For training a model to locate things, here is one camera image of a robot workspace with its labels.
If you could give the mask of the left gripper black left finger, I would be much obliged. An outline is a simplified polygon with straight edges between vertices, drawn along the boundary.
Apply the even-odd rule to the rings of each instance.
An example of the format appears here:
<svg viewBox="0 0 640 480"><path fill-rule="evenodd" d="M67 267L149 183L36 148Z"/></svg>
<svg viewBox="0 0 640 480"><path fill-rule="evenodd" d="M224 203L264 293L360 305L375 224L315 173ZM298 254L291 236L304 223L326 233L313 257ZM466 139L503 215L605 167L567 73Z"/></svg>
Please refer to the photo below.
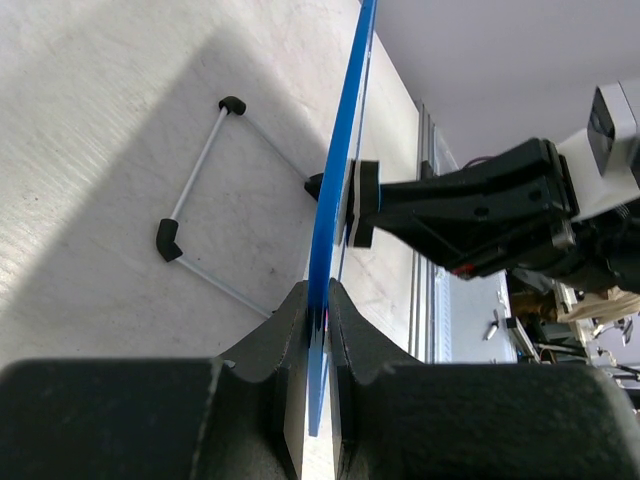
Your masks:
<svg viewBox="0 0 640 480"><path fill-rule="evenodd" d="M208 358L29 359L1 372L5 479L297 479L307 286Z"/></svg>

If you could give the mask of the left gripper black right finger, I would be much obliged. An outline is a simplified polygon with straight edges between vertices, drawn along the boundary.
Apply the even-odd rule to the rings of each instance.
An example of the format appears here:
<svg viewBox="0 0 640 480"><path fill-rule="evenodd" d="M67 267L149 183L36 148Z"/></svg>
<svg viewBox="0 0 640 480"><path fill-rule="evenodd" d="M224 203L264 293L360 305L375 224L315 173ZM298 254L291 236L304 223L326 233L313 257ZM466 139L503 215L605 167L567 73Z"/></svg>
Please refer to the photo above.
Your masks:
<svg viewBox="0 0 640 480"><path fill-rule="evenodd" d="M329 287L339 479L635 479L625 392L579 365L425 364Z"/></svg>

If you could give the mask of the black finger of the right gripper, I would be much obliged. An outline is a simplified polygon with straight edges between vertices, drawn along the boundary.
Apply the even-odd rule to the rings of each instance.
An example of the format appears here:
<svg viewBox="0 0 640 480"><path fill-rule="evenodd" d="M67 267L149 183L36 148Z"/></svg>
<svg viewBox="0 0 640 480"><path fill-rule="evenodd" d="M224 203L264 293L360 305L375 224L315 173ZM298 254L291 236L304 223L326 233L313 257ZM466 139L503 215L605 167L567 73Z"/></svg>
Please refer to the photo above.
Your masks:
<svg viewBox="0 0 640 480"><path fill-rule="evenodd" d="M532 138L471 167L387 183L367 223L459 278L490 276L564 250L575 216L566 159Z"/></svg>

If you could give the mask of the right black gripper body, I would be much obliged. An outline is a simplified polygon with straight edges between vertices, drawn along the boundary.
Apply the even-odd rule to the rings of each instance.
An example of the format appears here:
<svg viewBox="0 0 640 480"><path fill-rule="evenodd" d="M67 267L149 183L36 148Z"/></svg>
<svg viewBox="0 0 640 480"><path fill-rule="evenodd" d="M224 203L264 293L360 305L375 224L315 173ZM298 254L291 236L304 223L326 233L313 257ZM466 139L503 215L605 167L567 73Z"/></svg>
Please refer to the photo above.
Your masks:
<svg viewBox="0 0 640 480"><path fill-rule="evenodd" d="M533 286L546 279L585 293L614 287L639 292L637 216L602 214L572 227L574 245L564 250L545 247L536 258L507 271Z"/></svg>

